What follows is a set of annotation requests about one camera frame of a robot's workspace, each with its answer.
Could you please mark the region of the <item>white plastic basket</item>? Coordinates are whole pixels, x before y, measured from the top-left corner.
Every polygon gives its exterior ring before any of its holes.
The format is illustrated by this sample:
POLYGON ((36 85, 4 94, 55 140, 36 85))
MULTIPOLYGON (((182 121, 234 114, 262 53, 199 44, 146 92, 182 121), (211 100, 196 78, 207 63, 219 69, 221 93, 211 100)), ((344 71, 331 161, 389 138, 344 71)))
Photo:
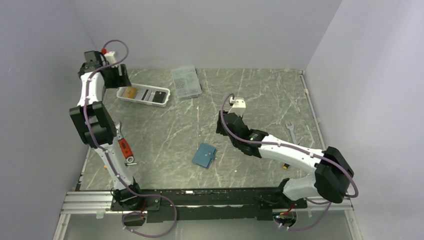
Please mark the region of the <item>white plastic basket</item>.
POLYGON ((116 93, 116 97, 123 101, 162 108, 167 105, 170 95, 168 88, 136 83, 120 87, 116 93))

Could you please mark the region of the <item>blue card holder wallet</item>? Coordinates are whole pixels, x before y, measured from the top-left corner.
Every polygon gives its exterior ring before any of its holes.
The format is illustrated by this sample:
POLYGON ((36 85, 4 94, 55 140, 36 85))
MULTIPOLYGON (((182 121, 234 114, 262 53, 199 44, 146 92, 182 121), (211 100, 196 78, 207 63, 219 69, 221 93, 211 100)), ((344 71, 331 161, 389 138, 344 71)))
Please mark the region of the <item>blue card holder wallet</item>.
POLYGON ((217 148, 202 142, 192 158, 192 162, 200 167, 208 169, 216 158, 217 148))

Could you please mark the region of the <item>gold credit card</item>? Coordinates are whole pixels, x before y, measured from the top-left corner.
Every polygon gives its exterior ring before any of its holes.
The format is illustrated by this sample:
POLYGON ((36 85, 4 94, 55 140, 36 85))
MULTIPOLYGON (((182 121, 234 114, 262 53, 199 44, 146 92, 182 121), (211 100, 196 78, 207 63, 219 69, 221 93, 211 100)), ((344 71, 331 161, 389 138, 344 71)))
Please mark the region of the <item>gold credit card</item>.
POLYGON ((135 96, 137 95, 137 92, 138 90, 135 87, 126 87, 122 94, 122 97, 128 98, 128 99, 134 99, 135 96))

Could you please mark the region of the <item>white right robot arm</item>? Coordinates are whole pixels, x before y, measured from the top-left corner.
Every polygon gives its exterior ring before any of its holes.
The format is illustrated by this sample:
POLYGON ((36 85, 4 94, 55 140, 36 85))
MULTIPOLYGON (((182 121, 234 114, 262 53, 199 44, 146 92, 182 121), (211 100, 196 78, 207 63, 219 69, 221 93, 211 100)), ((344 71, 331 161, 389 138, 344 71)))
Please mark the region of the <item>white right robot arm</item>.
POLYGON ((354 172, 335 147, 322 150, 295 145, 265 131, 250 129, 242 117, 224 110, 218 113, 216 133, 229 137, 245 155, 280 161, 306 173, 301 178, 285 178, 276 188, 275 200, 282 208, 310 197, 340 204, 345 197, 359 195, 354 172))

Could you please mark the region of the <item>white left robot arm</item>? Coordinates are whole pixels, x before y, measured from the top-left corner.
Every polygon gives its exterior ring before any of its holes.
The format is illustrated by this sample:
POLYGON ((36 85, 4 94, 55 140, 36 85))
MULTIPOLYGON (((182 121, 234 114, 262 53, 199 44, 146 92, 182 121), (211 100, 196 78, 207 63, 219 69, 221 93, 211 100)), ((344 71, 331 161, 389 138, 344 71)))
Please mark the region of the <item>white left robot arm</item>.
POLYGON ((85 52, 84 58, 78 72, 81 96, 77 106, 70 108, 70 118, 82 142, 106 165, 113 183, 114 201, 124 202, 129 209, 137 210, 143 205, 144 196, 138 192, 139 186, 126 166, 116 124, 103 103, 107 89, 131 86, 126 66, 107 60, 96 50, 85 52))

